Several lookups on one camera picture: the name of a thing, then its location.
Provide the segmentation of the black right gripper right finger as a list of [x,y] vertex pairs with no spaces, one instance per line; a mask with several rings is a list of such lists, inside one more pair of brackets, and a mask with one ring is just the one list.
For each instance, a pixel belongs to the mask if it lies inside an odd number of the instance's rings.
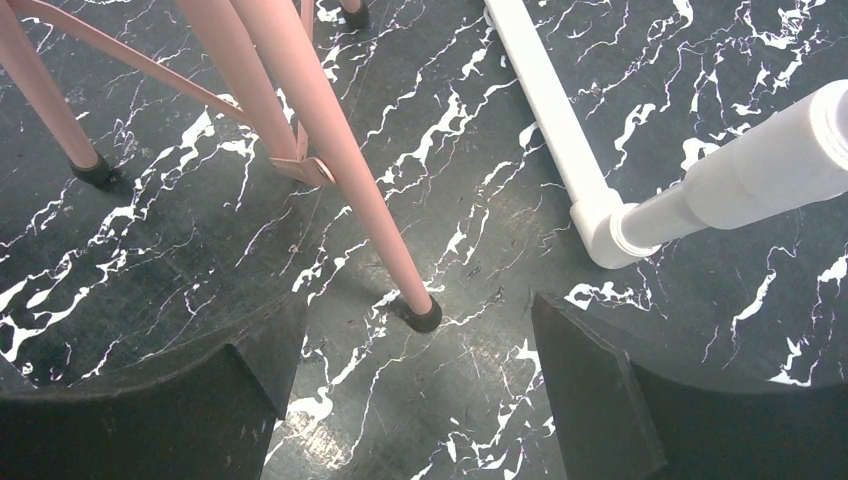
[[847,384],[691,361],[535,293],[531,320],[569,479],[843,479]]

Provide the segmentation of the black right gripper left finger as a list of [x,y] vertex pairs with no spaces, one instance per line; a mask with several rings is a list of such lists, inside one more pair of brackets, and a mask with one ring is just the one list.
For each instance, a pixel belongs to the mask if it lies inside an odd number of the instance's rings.
[[306,330],[282,301],[73,386],[1,395],[5,479],[257,479]]

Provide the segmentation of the pink music stand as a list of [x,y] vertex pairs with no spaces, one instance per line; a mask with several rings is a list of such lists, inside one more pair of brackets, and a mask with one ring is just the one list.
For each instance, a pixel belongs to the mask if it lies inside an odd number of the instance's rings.
[[419,333],[435,330],[442,309],[423,284],[313,48],[313,3],[183,1],[179,7],[232,102],[44,1],[2,3],[2,68],[64,150],[73,174],[95,186],[108,180],[109,165],[23,31],[20,15],[45,20],[251,127],[278,171],[342,191],[400,291],[400,317]]

